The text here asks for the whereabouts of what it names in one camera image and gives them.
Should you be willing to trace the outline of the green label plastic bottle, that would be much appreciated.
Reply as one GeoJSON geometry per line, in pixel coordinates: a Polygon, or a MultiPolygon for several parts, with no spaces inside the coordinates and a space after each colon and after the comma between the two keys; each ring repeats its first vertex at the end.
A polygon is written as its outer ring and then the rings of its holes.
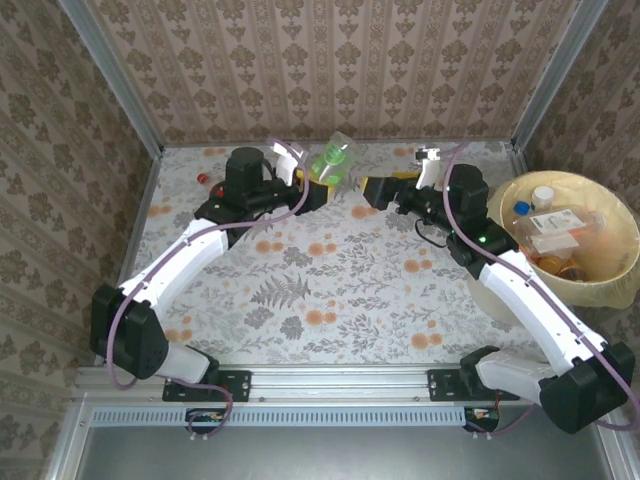
{"type": "Polygon", "coordinates": [[[310,178],[323,185],[337,187],[347,175],[359,153],[356,142],[341,132],[335,132],[324,151],[312,163],[310,178]]]}

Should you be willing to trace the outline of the square clear white-label bottle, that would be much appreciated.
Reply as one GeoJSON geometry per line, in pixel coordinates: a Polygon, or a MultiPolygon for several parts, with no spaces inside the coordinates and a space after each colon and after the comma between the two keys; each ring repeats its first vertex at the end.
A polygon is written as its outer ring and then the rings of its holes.
{"type": "Polygon", "coordinates": [[[513,222],[520,250],[532,259],[555,256],[561,260],[590,246],[607,226],[602,213],[566,206],[530,214],[513,222]]]}

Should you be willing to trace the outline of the translucent yellow bin liner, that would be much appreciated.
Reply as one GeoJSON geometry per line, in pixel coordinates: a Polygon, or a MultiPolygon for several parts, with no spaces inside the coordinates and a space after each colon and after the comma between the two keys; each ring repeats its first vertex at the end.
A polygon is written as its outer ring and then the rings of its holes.
{"type": "Polygon", "coordinates": [[[489,200],[489,216],[514,236],[513,222],[526,216],[513,211],[517,201],[531,205],[532,191],[540,185],[553,188],[555,197],[549,209],[531,211],[528,215],[566,206],[581,206],[602,213],[607,226],[598,238],[573,255],[573,264],[589,275],[588,282],[573,282],[542,271],[538,259],[525,254],[529,265],[543,282],[564,302],[581,307],[631,305],[640,291],[640,227],[636,219],[611,191],[580,175],[542,171],[520,176],[504,183],[489,200]]]}

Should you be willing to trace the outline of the red label cola bottle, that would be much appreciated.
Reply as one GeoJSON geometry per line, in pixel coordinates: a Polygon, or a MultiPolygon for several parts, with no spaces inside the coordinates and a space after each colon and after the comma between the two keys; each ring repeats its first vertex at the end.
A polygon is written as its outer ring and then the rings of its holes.
{"type": "Polygon", "coordinates": [[[221,198],[224,196],[225,180],[215,180],[207,173],[200,173],[197,182],[205,189],[209,197],[221,198]]]}

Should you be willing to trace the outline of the floral print tablecloth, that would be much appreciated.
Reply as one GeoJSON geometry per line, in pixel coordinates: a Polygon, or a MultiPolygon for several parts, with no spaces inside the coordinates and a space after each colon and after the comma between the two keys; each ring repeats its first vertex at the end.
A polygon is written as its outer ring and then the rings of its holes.
{"type": "Polygon", "coordinates": [[[278,211],[174,295],[167,339],[224,364],[455,363],[486,345],[542,360],[523,327],[481,310],[440,232],[364,200],[363,176],[417,169],[412,143],[363,145],[324,207],[278,211]]]}

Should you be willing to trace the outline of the grey metal panel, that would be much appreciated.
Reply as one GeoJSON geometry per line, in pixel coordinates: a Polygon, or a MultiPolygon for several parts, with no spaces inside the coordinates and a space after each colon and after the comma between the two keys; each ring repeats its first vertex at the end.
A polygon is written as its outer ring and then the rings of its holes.
{"type": "Polygon", "coordinates": [[[613,480],[591,431],[534,419],[503,436],[460,428],[98,428],[77,480],[613,480]]]}

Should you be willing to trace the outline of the aluminium table side rail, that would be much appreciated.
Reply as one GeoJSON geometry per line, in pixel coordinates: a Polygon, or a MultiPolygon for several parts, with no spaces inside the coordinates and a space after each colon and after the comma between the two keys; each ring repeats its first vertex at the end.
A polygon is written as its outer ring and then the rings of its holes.
{"type": "Polygon", "coordinates": [[[509,145],[509,159],[516,177],[527,174],[530,171],[524,152],[519,145],[509,145]]]}
{"type": "Polygon", "coordinates": [[[126,254],[123,260],[122,267],[120,269],[118,280],[117,280],[118,285],[123,283],[125,280],[129,279],[131,276],[131,272],[134,269],[135,260],[136,260],[137,252],[139,249],[139,244],[140,244],[144,226],[146,223],[146,218],[151,206],[154,190],[156,188],[157,181],[158,181],[159,171],[161,167],[161,160],[162,160],[162,155],[159,155],[159,156],[156,156],[151,163],[149,175],[147,177],[145,188],[139,203],[139,209],[135,218],[133,228],[131,230],[131,235],[128,242],[126,254]]]}

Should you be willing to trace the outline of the aluminium frame post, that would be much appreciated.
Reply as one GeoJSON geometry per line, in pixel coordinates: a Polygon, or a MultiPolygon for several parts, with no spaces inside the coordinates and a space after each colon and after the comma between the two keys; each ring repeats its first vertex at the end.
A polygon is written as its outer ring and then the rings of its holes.
{"type": "Polygon", "coordinates": [[[522,153],[558,93],[609,0],[580,0],[511,139],[522,153]]]}
{"type": "Polygon", "coordinates": [[[116,50],[111,46],[96,16],[91,12],[85,0],[59,0],[59,3],[77,30],[147,152],[154,160],[159,159],[162,156],[163,141],[153,126],[133,83],[128,79],[123,62],[117,58],[116,50]]]}

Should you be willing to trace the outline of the aluminium lower frame bar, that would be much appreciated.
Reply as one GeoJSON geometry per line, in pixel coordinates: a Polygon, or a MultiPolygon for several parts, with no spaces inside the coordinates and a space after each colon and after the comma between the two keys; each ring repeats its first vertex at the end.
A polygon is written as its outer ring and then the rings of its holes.
{"type": "Polygon", "coordinates": [[[76,480],[90,431],[92,408],[72,402],[61,424],[45,480],[76,480]]]}

